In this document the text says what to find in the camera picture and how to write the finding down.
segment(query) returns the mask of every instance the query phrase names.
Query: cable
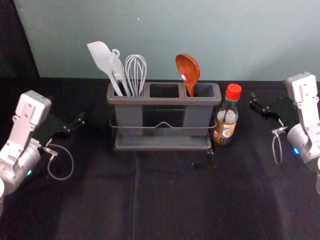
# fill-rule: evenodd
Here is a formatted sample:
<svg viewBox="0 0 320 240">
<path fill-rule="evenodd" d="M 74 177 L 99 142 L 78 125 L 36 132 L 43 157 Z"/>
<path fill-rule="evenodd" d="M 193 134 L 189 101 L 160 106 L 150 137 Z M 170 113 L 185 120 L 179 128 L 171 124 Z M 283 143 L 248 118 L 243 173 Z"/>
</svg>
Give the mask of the cable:
<svg viewBox="0 0 320 240">
<path fill-rule="evenodd" d="M 280 161 L 277 160 L 277 156 L 276 156 L 276 152 L 275 152 L 275 141 L 276 141 L 276 138 L 278 139 L 278 143 L 279 143 Z M 282 146 L 281 146 L 281 140 L 280 140 L 280 137 L 279 137 L 278 133 L 274 133 L 274 137 L 273 137 L 273 140 L 272 140 L 272 152 L 273 152 L 273 158 L 274 158 L 275 163 L 277 165 L 281 165 L 282 164 L 282 160 L 283 160 L 283 157 L 282 157 Z"/>
<path fill-rule="evenodd" d="M 53 146 L 53 147 L 61 148 L 61 149 L 65 150 L 65 151 L 67 152 L 67 154 L 70 156 L 70 159 L 71 159 L 71 171 L 70 171 L 69 175 L 67 175 L 67 176 L 65 176 L 65 177 L 57 177 L 57 176 L 54 176 L 54 175 L 52 174 L 51 170 L 50 170 L 50 165 L 51 165 L 52 161 L 54 160 L 54 158 L 51 157 L 50 160 L 49 160 L 49 162 L 48 162 L 48 165 L 47 165 L 48 173 L 49 173 L 49 175 L 50 175 L 53 179 L 55 179 L 55 180 L 59 180 L 59 181 L 67 180 L 68 178 L 71 177 L 71 175 L 72 175 L 73 172 L 74 172 L 74 165 L 75 165 L 75 164 L 74 164 L 74 158 L 72 157 L 71 153 L 70 153 L 65 147 L 60 146 L 60 145 L 57 145 L 57 144 L 51 144 L 50 142 L 51 142 L 51 141 L 48 142 L 49 144 L 47 144 L 47 146 Z"/>
</svg>

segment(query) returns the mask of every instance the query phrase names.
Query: red bottle cap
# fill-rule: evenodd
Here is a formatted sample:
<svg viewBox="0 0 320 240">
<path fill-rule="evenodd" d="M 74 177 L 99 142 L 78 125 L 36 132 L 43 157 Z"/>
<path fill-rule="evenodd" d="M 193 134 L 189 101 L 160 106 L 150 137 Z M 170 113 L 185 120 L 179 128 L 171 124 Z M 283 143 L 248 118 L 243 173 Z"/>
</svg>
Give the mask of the red bottle cap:
<svg viewBox="0 0 320 240">
<path fill-rule="evenodd" d="M 239 84 L 231 83 L 225 91 L 225 97 L 231 101 L 238 101 L 241 96 L 242 88 Z"/>
</svg>

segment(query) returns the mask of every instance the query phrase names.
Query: wooden spoon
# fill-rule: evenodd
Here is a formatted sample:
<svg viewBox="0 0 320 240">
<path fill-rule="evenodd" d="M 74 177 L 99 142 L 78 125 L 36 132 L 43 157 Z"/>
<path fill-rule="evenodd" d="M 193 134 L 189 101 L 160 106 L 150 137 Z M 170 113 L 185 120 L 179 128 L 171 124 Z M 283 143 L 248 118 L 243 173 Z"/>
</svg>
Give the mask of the wooden spoon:
<svg viewBox="0 0 320 240">
<path fill-rule="evenodd" d="M 193 97 L 195 85 L 200 77 L 200 67 L 197 61 L 190 55 L 178 54 L 175 57 L 175 63 L 190 97 Z"/>
</svg>

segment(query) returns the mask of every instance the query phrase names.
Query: bottle label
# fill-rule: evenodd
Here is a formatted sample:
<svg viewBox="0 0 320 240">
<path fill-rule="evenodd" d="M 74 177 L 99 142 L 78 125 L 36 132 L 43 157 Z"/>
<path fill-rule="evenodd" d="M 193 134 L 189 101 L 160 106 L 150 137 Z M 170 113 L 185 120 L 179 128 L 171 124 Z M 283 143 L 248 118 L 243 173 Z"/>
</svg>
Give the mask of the bottle label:
<svg viewBox="0 0 320 240">
<path fill-rule="evenodd" d="M 230 143 L 231 137 L 234 134 L 237 122 L 226 124 L 216 119 L 216 126 L 213 131 L 213 139 L 216 143 L 226 145 Z"/>
</svg>

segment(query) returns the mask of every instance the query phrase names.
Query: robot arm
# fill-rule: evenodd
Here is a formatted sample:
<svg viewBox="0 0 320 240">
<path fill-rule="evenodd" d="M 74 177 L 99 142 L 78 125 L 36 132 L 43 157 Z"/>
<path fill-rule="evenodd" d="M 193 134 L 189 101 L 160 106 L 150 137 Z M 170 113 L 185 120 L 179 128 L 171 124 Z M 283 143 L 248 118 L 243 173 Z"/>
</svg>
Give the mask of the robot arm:
<svg viewBox="0 0 320 240">
<path fill-rule="evenodd" d="M 285 81 L 288 95 L 297 107 L 300 123 L 290 129 L 287 138 L 298 149 L 304 163 L 317 172 L 316 189 L 320 194 L 320 120 L 316 77 L 304 72 Z"/>
<path fill-rule="evenodd" d="M 0 151 L 0 215 L 4 196 L 13 193 L 40 160 L 41 145 L 32 136 L 50 108 L 51 101 L 33 90 L 20 96 L 9 139 Z"/>
</svg>

